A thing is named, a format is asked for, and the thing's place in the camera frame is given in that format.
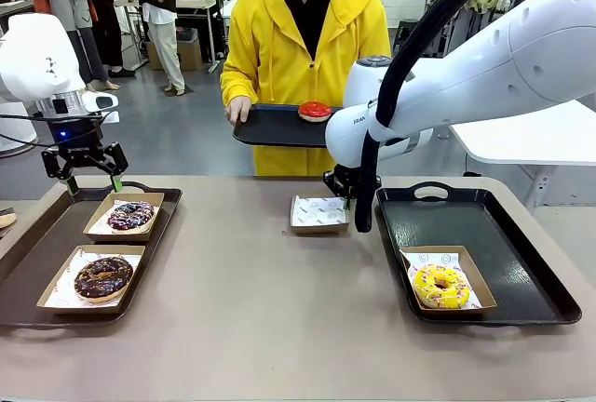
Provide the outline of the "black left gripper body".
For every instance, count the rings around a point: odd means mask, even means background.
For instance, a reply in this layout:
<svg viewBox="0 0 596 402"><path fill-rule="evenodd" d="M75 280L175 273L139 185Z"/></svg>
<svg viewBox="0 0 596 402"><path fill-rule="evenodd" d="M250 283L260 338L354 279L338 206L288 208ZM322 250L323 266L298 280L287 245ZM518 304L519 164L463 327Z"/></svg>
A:
<svg viewBox="0 0 596 402"><path fill-rule="evenodd" d="M107 157L102 145L101 125L105 117L56 119L47 123L54 144L45 149L45 163L104 164Z"/></svg>

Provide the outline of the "person's right hand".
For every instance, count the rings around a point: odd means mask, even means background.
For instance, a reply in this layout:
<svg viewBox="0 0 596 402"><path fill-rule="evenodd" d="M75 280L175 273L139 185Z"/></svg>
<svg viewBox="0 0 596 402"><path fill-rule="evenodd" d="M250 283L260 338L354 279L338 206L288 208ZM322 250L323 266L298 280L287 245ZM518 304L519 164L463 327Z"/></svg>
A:
<svg viewBox="0 0 596 402"><path fill-rule="evenodd" d="M248 119L251 106L252 101L250 97L234 97L230 100L225 110L227 121L233 126L245 123Z"/></svg>

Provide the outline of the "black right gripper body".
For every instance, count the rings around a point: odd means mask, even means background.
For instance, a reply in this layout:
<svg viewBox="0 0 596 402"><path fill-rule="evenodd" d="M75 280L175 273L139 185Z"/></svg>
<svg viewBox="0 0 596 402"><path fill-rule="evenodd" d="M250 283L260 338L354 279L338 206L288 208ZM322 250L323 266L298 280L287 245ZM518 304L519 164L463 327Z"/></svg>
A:
<svg viewBox="0 0 596 402"><path fill-rule="evenodd" d="M331 172L331 191L344 199L357 199L360 191L360 168L336 165Z"/></svg>

